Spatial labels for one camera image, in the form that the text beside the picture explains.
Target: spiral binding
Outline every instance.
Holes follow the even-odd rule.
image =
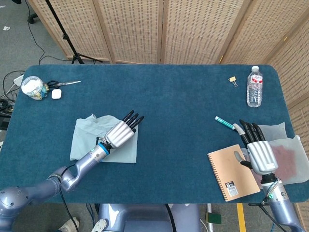
[[[217,179],[217,181],[218,181],[218,184],[219,184],[219,187],[220,187],[220,189],[221,189],[221,192],[222,192],[222,195],[223,195],[223,197],[224,197],[224,200],[227,201],[228,199],[227,199],[227,196],[226,196],[226,193],[225,193],[225,189],[224,189],[224,187],[223,187],[223,185],[222,185],[222,183],[221,183],[221,180],[219,179],[219,175],[218,175],[217,169],[216,169],[216,167],[214,166],[214,163],[213,163],[213,161],[212,161],[211,156],[208,156],[208,158],[209,158],[209,161],[210,161],[210,163],[211,163],[211,167],[212,167],[212,169],[213,169],[214,175],[216,176],[216,179]]]

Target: woven panel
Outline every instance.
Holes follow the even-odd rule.
[[[214,63],[242,2],[169,0],[165,63]]]
[[[303,223],[304,229],[309,231],[309,202],[297,203],[296,205],[300,212],[300,220]]]
[[[46,26],[54,34],[67,56],[72,56],[73,52],[67,43],[62,39],[62,31],[58,26],[54,16],[45,1],[31,0],[31,5],[42,15]],[[95,18],[90,0],[50,0],[63,28],[69,35],[77,52],[100,59],[108,59],[108,52],[105,46],[102,32]]]
[[[291,122],[296,134],[301,138],[301,142],[309,156],[309,102],[302,108],[290,112]]]
[[[285,101],[290,104],[309,93],[309,20],[273,57]]]
[[[159,0],[95,0],[115,61],[157,63]]]
[[[309,7],[308,0],[256,0],[224,63],[261,63]]]

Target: green marker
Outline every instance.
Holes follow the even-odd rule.
[[[232,129],[232,130],[235,130],[235,127],[234,127],[232,124],[228,123],[227,121],[224,121],[222,118],[219,118],[218,116],[216,116],[216,117],[214,118],[214,120],[216,120],[216,121],[222,123],[223,125],[229,127],[229,128]]]

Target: robotic hand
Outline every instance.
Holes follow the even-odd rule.
[[[106,133],[102,142],[72,165],[76,166],[76,176],[68,170],[71,166],[62,167],[53,172],[48,179],[32,187],[9,187],[1,190],[0,232],[11,232],[12,224],[19,212],[28,204],[42,203],[57,195],[61,189],[67,192],[74,190],[87,172],[109,155],[111,149],[121,147],[134,135],[136,131],[134,128],[144,119],[144,116],[136,120],[139,114],[132,117],[133,113],[132,110]]]
[[[255,173],[262,176],[261,184],[266,195],[260,204],[249,205],[259,206],[269,217],[270,215],[264,209],[264,205],[270,205],[275,220],[272,217],[270,218],[283,231],[286,230],[279,224],[289,226],[292,232],[304,232],[305,230],[296,216],[282,181],[274,174],[278,169],[278,164],[269,142],[265,140],[262,130],[255,123],[250,124],[243,120],[240,120],[240,123],[244,130],[238,124],[233,124],[233,126],[248,150],[250,162],[243,160],[238,152],[234,153],[235,157],[240,164],[253,169]]]

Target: table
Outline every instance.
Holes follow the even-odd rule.
[[[263,101],[246,103],[251,65],[41,65],[25,77],[81,80],[60,87],[62,98],[35,101],[20,93],[0,154],[0,189],[29,186],[68,166],[76,119],[131,109],[145,119],[139,127],[136,164],[101,163],[66,194],[70,203],[224,203],[207,153],[242,144],[214,120],[240,118],[258,124],[286,123],[293,137],[276,71],[260,65]],[[236,76],[238,87],[228,78]],[[309,182],[286,185],[292,202],[309,197]],[[262,192],[235,202],[260,202]],[[61,202],[53,198],[51,202]]]

